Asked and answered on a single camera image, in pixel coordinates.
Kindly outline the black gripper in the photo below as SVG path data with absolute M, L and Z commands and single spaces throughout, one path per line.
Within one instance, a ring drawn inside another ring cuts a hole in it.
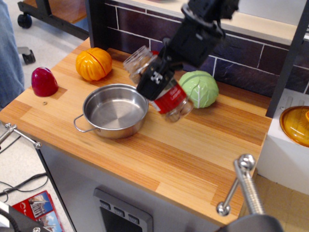
M 137 92 L 155 100 L 184 63 L 200 67 L 213 49 L 225 39 L 222 19 L 232 19 L 238 0 L 190 0 L 182 7 L 184 19 L 176 33 L 142 72 Z

